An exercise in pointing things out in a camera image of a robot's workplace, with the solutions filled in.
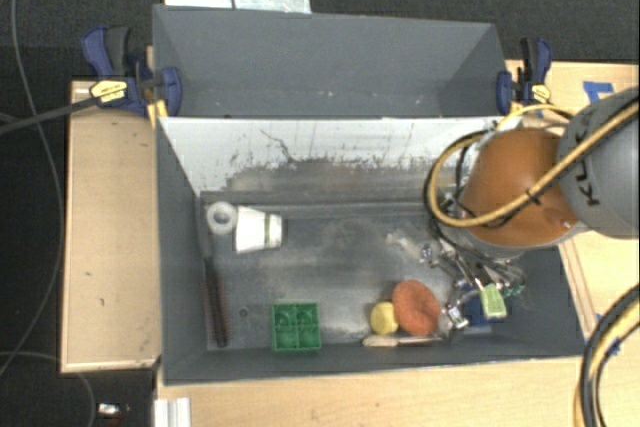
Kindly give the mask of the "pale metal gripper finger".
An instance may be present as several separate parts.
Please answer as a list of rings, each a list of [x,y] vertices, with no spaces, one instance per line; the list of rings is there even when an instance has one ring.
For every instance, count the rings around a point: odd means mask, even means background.
[[[438,328],[442,333],[461,331],[470,326],[470,320],[465,316],[464,304],[460,301],[447,302],[441,307],[438,318]]]
[[[387,246],[393,248],[405,260],[428,264],[432,261],[433,250],[429,243],[420,243],[404,232],[392,232],[385,238]]]

